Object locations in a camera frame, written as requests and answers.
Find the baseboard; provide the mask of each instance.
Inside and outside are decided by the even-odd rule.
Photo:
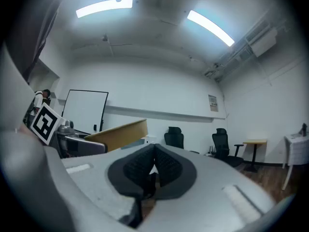
[[[243,163],[251,164],[252,162],[250,160],[244,160]],[[268,163],[268,162],[255,162],[255,165],[261,165],[261,166],[270,166],[270,167],[282,167],[282,163]]]

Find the dark curtain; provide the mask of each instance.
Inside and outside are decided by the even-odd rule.
[[[61,0],[28,0],[5,40],[15,66],[26,81],[45,46],[60,3]]]

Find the wooden floor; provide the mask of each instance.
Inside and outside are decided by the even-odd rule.
[[[288,173],[288,167],[282,169],[282,166],[256,166],[257,173],[244,171],[247,164],[242,163],[236,169],[249,179],[260,185],[276,202],[297,192],[300,180],[305,172],[306,166],[294,166],[290,181],[286,189],[282,191],[282,186]],[[145,218],[155,206],[155,200],[150,198],[142,201],[142,215]]]

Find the yellow wooden panel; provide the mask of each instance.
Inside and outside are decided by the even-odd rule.
[[[267,139],[248,139],[247,141],[243,142],[243,144],[247,145],[264,145],[267,143]]]
[[[85,137],[85,140],[104,143],[108,152],[133,143],[148,134],[147,121],[142,119]]]

